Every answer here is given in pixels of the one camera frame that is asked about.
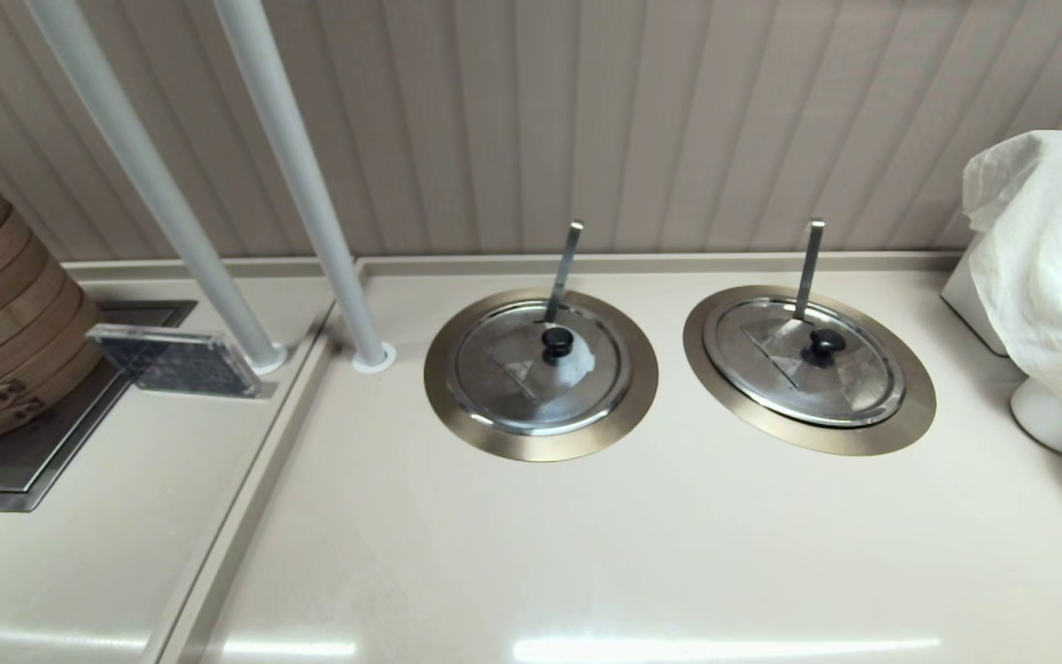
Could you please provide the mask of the long grey metal pole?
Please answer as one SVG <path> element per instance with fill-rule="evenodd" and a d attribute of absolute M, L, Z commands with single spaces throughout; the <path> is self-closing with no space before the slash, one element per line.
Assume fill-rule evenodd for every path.
<path fill-rule="evenodd" d="M 24 0 L 24 3 L 115 159 L 199 289 L 232 331 L 244 357 L 268 353 L 274 341 L 207 238 L 121 80 L 115 75 L 78 0 Z"/>
<path fill-rule="evenodd" d="M 212 0 L 212 4 L 282 172 L 284 184 L 298 208 L 316 259 L 335 291 L 354 346 L 352 364 L 359 373 L 380 373 L 395 360 L 395 350 L 384 343 L 372 319 L 365 290 L 355 269 L 298 101 L 292 92 L 262 0 Z"/>

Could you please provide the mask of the recessed steel steamer tray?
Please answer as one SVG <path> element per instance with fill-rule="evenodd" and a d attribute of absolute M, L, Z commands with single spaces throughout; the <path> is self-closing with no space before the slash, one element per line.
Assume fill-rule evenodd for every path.
<path fill-rule="evenodd" d="M 79 384 L 58 401 L 47 401 L 45 388 L 20 378 L 0 387 L 0 402 L 20 426 L 0 435 L 0 513 L 32 512 L 64 470 L 109 415 L 131 381 L 88 343 L 78 362 L 96 358 Z"/>

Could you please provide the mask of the round steel pot lid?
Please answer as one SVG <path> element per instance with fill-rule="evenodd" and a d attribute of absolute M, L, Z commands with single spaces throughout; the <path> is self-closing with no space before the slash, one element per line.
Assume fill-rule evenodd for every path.
<path fill-rule="evenodd" d="M 544 323 L 547 299 L 520 297 L 473 316 L 448 356 L 447 385 L 453 399 L 498 432 L 549 436 L 577 432 L 610 415 L 623 401 L 633 374 L 626 337 L 590 308 L 560 304 L 555 323 L 576 331 L 596 355 L 596 369 L 569 394 L 549 402 L 528 398 L 489 359 L 485 341 L 532 321 Z"/>
<path fill-rule="evenodd" d="M 907 392 L 901 363 L 876 333 L 854 316 L 810 302 L 805 321 L 843 333 L 847 340 L 844 357 L 864 367 L 864 382 L 856 388 L 802 394 L 751 343 L 743 325 L 793 319 L 794 302 L 793 297 L 743 297 L 714 306 L 696 325 L 697 339 L 713 369 L 746 397 L 802 423 L 856 429 L 894 415 Z"/>

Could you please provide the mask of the white round appliance base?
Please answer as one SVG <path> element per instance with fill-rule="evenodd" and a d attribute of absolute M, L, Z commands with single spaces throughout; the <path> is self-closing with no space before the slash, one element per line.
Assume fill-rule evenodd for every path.
<path fill-rule="evenodd" d="M 1050 450 L 1062 454 L 1062 402 L 1044 384 L 1028 377 L 1009 401 L 1020 427 Z"/>

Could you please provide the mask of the hinged lid flap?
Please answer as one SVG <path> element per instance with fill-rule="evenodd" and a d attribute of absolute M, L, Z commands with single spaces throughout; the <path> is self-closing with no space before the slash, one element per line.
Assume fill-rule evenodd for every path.
<path fill-rule="evenodd" d="M 596 369 L 596 355 L 568 327 L 532 321 L 485 341 L 486 357 L 535 402 L 572 391 Z"/>
<path fill-rule="evenodd" d="M 799 319 L 754 321 L 741 329 L 802 394 L 847 390 L 864 382 L 864 367 L 844 357 L 847 340 L 839 329 Z"/>

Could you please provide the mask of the clear acrylic sign plate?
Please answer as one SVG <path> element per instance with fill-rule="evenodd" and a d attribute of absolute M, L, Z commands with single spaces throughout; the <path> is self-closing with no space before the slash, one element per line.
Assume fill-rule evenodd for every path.
<path fill-rule="evenodd" d="M 140 390 L 245 399 L 263 394 L 247 359 L 219 333 L 97 324 L 86 338 Z"/>

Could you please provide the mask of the white box appliance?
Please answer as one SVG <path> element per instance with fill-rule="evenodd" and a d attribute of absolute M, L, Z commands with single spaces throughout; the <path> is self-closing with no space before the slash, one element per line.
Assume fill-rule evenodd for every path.
<path fill-rule="evenodd" d="M 989 314 L 987 314 L 982 300 L 979 297 L 976 285 L 974 285 L 967 252 L 962 254 L 960 261 L 953 269 L 948 280 L 945 282 L 943 290 L 941 290 L 940 297 L 995 356 L 1004 358 L 1009 356 L 999 335 L 992 328 Z"/>

